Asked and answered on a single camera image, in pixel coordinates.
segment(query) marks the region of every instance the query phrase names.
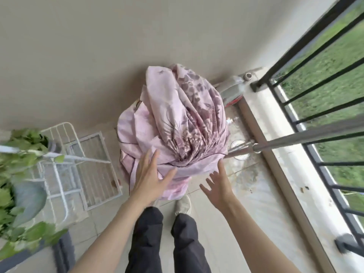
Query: pink fabric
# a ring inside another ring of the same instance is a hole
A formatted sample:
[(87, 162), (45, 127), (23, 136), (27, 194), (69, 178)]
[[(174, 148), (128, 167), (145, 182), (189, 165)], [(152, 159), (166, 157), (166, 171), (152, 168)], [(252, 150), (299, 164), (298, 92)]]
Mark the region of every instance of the pink fabric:
[(229, 132), (219, 93), (180, 64), (150, 66), (140, 101), (118, 121), (121, 163), (135, 184), (139, 159), (149, 148), (161, 150), (158, 175), (178, 171), (161, 199), (180, 199), (191, 175), (212, 172), (227, 154)]

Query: grass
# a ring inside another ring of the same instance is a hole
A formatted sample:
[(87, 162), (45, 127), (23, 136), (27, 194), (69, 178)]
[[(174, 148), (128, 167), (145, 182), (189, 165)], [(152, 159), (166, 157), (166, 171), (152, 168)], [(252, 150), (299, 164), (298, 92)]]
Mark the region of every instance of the grass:
[[(276, 79), (288, 73), (362, 12), (364, 12), (364, 1), (329, 27), (309, 46), (305, 54), (280, 72)], [(318, 54), (281, 85), (287, 96), (291, 98), (362, 57), (364, 57), (364, 22), (357, 24), (356, 27)], [(300, 118), (305, 118), (363, 96), (364, 65), (361, 65), (292, 102), (292, 106)], [(360, 113), (364, 113), (364, 103), (313, 119), (306, 122), (306, 127), (310, 128), (351, 118)], [(320, 143), (316, 144), (316, 148), (321, 158), (326, 162), (364, 161), (364, 137)], [(364, 187), (364, 167), (362, 166), (329, 167), (329, 170), (339, 184)], [(364, 195), (351, 194), (345, 191), (343, 193), (351, 208), (364, 211)], [(364, 226), (364, 217), (359, 217), (359, 220)]]

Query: potted plant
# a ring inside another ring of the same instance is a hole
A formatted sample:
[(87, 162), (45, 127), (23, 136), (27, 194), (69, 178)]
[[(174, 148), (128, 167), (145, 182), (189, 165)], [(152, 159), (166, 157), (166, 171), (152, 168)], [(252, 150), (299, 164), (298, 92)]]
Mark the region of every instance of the potted plant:
[[(56, 226), (46, 222), (30, 228), (23, 226), (43, 209), (47, 200), (47, 193), (40, 183), (24, 181), (27, 169), (41, 160), (49, 147), (60, 153), (60, 144), (36, 129), (27, 128), (12, 131), (10, 139), (3, 145), (17, 147), (19, 152), (0, 153), (0, 237), (7, 240), (0, 250), (0, 260), (24, 249), (34, 250), (41, 240), (46, 244), (56, 243), (67, 232), (66, 229), (56, 232)], [(57, 160), (62, 162), (62, 155)]]

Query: person's left arm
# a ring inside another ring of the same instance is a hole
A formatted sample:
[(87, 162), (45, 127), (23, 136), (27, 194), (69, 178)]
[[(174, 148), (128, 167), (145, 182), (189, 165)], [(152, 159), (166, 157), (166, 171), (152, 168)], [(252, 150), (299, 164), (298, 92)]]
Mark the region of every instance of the person's left arm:
[(154, 152), (150, 163), (149, 156), (150, 150), (139, 161), (136, 183), (130, 198), (121, 205), (114, 219), (84, 253), (70, 273), (115, 271), (138, 217), (145, 207), (161, 196), (176, 173), (176, 169), (173, 169), (163, 180), (159, 180), (157, 177), (159, 150)]

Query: black trousers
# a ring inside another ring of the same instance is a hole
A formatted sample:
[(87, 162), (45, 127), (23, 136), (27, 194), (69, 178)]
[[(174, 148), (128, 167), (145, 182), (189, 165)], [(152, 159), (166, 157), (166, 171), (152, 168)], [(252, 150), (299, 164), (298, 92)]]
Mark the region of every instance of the black trousers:
[[(156, 207), (146, 208), (138, 218), (125, 273), (162, 273), (159, 247), (163, 215)], [(173, 224), (175, 273), (211, 273), (205, 250), (198, 242), (196, 221), (179, 214)]]

